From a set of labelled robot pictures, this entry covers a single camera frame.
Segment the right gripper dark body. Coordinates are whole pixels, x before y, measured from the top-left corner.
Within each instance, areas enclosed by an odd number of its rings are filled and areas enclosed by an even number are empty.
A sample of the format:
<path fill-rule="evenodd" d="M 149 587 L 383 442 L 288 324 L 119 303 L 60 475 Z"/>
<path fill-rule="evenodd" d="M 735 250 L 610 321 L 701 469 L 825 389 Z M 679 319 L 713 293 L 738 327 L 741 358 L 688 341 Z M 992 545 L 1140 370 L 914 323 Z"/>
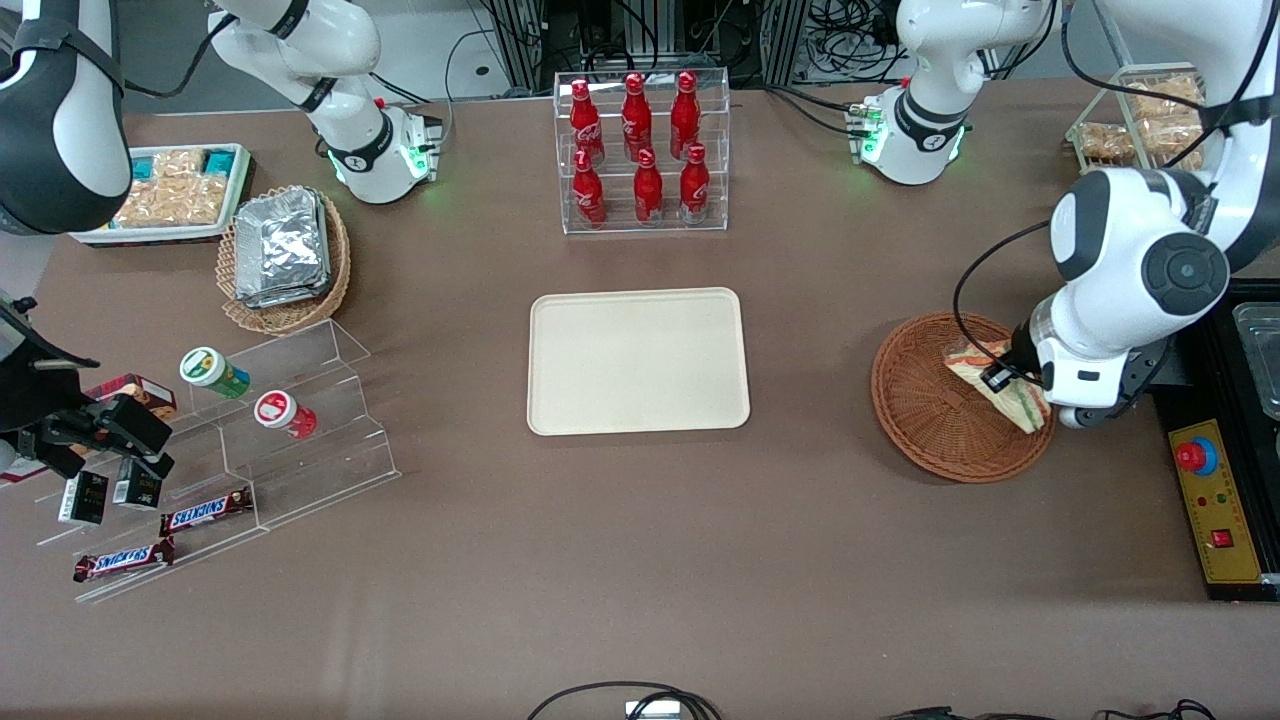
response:
<path fill-rule="evenodd" d="M 22 459 L 45 466 L 82 466 L 84 460 L 65 445 L 46 438 L 49 423 L 90 405 L 81 391 L 79 370 L 101 363 L 52 345 L 31 324 L 32 297 L 4 296 L 1 361 L 3 443 Z"/>

